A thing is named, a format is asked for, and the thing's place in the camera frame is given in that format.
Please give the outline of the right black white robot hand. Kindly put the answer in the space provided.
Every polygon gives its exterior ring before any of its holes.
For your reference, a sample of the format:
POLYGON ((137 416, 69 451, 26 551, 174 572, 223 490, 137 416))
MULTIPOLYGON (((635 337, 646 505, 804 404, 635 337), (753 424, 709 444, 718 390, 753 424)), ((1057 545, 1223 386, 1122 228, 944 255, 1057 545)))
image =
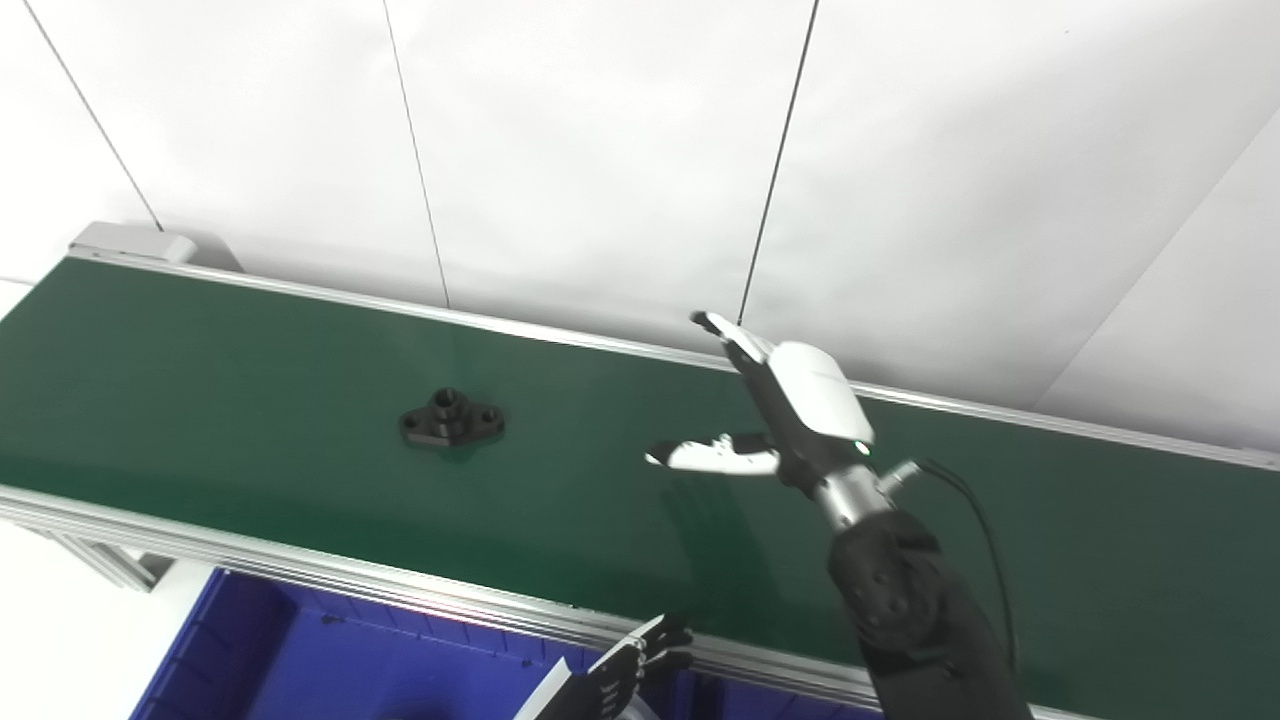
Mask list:
POLYGON ((717 313, 690 320, 713 334, 765 424, 758 433, 663 441, 646 462, 676 471, 777 477, 809 495, 820 480, 869 462, 876 432, 840 365, 797 341, 773 343, 717 313))

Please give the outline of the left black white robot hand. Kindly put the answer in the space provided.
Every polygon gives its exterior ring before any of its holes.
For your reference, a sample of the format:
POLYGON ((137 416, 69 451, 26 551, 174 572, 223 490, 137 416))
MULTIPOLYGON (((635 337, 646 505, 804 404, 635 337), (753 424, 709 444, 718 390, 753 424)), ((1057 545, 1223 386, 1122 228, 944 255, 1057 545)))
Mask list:
POLYGON ((664 612, 634 628, 586 671, 561 659, 516 712, 516 719, 654 719, 643 692, 671 680, 692 662, 685 616, 664 612))

